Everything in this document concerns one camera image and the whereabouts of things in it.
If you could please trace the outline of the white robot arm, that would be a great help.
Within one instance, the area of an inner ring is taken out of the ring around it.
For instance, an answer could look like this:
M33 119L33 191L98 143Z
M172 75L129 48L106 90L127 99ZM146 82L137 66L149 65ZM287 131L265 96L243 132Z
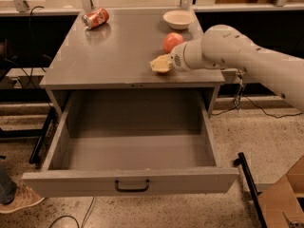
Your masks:
M150 66L161 73L234 68L304 112L304 59L261 47L230 26L212 26L200 38L157 57Z

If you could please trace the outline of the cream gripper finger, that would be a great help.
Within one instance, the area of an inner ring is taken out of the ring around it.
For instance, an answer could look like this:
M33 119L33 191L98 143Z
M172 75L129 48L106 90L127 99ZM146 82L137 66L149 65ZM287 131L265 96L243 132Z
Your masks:
M151 66L155 66L155 65L157 65L159 62L161 62L162 61L162 56L158 56L156 59L154 59L154 60L152 60L151 62L150 62L150 65Z
M161 67L161 66L151 66L152 71L157 72L158 69L161 68L168 68L168 67Z

